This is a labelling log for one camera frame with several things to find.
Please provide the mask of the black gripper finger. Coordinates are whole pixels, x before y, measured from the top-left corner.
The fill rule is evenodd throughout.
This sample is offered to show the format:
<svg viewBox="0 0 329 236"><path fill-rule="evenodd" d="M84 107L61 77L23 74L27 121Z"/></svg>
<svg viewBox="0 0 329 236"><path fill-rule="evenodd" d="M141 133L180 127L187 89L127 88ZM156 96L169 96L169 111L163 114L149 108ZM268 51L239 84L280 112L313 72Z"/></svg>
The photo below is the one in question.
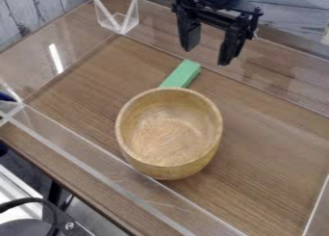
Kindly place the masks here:
<svg viewBox="0 0 329 236"><path fill-rule="evenodd" d="M177 7L176 16L180 44L183 49L189 52L201 40L201 22L196 13L181 6Z"/></svg>
<svg viewBox="0 0 329 236"><path fill-rule="evenodd" d="M220 54L217 65L228 66L235 57L239 56L241 48L245 44L245 31L232 25L225 32L225 38L220 46Z"/></svg>

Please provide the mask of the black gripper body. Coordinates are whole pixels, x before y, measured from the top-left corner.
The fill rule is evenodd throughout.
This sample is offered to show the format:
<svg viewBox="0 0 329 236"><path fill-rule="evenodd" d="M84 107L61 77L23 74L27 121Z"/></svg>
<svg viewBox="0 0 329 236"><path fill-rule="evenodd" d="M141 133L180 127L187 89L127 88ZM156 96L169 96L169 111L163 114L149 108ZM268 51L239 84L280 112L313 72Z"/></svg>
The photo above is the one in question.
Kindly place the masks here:
<svg viewBox="0 0 329 236"><path fill-rule="evenodd" d="M247 0L175 0L172 11L188 13L188 22L204 23L228 30L233 25L247 39L253 39L263 10Z"/></svg>

